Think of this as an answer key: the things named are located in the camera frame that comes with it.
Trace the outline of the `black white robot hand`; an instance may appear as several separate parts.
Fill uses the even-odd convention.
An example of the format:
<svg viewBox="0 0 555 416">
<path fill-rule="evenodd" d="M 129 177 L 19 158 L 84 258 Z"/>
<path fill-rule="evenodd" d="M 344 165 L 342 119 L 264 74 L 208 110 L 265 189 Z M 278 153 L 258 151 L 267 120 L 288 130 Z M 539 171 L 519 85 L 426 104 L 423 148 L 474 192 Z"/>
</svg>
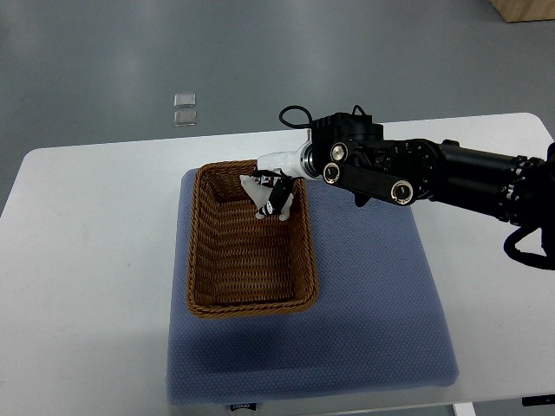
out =
<svg viewBox="0 0 555 416">
<path fill-rule="evenodd" d="M 301 167 L 300 151 L 269 153 L 257 159 L 253 177 L 258 178 L 261 185 L 273 187 L 278 179 L 292 180 L 292 194 L 295 179 L 304 177 Z"/>
</svg>

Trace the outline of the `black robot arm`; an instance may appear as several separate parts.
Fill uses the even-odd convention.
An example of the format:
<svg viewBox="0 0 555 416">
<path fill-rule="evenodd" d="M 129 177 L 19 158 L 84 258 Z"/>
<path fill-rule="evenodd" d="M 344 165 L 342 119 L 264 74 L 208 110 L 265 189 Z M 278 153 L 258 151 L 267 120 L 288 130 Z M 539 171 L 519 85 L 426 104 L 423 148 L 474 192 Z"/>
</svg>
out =
<svg viewBox="0 0 555 416">
<path fill-rule="evenodd" d="M 429 199 L 516 226 L 503 245 L 526 266 L 554 268 L 554 148 L 545 159 L 467 149 L 454 140 L 387 140 L 360 106 L 349 113 L 309 117 L 299 165 L 351 192 L 358 207 L 376 198 L 394 205 Z"/>
</svg>

